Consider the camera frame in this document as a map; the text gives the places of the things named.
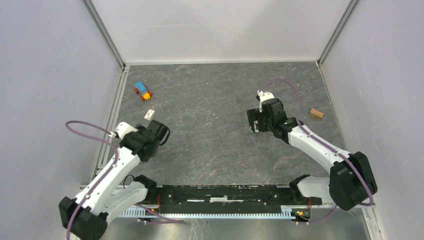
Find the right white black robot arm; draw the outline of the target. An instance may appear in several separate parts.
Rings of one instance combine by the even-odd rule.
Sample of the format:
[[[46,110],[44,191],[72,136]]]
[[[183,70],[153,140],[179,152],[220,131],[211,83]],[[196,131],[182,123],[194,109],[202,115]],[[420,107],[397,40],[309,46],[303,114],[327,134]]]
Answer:
[[[309,197],[315,197],[331,200],[345,211],[357,205],[373,205],[378,186],[364,153],[351,153],[336,147],[313,133],[296,117],[287,117],[278,98],[261,101],[259,107],[246,113],[252,132],[271,132],[277,139],[307,154],[328,172],[328,177],[306,176],[299,180],[288,191],[293,203],[302,204]]]

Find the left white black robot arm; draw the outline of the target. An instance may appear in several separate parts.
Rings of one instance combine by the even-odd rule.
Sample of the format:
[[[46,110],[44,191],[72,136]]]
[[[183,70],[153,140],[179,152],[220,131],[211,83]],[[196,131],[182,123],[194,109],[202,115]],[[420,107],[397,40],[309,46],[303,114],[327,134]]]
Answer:
[[[136,127],[119,122],[113,131],[105,131],[110,137],[120,139],[118,147],[111,146],[114,156],[100,173],[75,197],[64,197],[59,203],[65,238],[76,236],[81,240],[99,240],[118,215],[129,207],[144,202],[153,203],[157,198],[157,184],[140,175],[125,189],[113,195],[121,180],[140,163],[154,157],[160,146],[170,136],[170,129],[152,120],[147,127]]]

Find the small wooden block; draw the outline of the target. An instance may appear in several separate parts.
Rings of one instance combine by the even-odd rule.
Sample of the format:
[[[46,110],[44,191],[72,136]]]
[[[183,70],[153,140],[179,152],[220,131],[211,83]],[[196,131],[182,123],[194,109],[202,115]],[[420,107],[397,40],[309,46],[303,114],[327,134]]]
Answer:
[[[317,109],[315,109],[315,108],[312,108],[310,110],[310,112],[308,113],[308,115],[311,118],[316,119],[316,120],[321,120],[324,117],[324,113],[321,112],[321,111],[319,111],[319,110],[317,110]]]

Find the colourful toy brick car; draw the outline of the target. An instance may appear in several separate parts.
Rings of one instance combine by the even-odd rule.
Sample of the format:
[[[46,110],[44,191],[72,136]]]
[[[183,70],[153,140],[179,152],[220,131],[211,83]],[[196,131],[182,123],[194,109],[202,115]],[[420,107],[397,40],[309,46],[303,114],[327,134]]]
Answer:
[[[150,100],[153,96],[153,93],[149,90],[147,90],[146,86],[141,82],[138,81],[134,84],[134,92],[139,95],[139,98],[142,101]]]

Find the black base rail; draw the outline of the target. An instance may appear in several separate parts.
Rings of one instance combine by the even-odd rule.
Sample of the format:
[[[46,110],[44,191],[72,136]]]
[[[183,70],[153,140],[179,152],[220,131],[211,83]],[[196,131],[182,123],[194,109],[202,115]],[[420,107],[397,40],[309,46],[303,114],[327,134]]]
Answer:
[[[147,185],[142,205],[156,205],[161,214],[277,214],[282,206],[320,206],[319,197],[306,197],[295,185],[225,184],[157,185],[145,175],[134,181]]]

